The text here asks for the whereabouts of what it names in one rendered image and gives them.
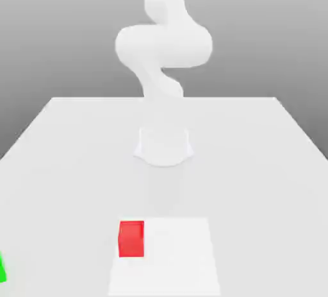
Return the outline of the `small green cube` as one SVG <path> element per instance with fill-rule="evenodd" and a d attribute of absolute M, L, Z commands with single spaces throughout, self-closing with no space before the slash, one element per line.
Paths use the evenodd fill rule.
<path fill-rule="evenodd" d="M 0 283 L 6 282 L 6 280 L 7 280 L 6 270 L 4 266 L 3 257 L 0 252 Z"/>

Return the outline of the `small red cube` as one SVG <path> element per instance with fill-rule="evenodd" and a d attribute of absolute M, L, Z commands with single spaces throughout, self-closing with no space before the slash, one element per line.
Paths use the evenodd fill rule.
<path fill-rule="evenodd" d="M 120 221 L 119 257 L 144 257 L 144 221 Z"/>

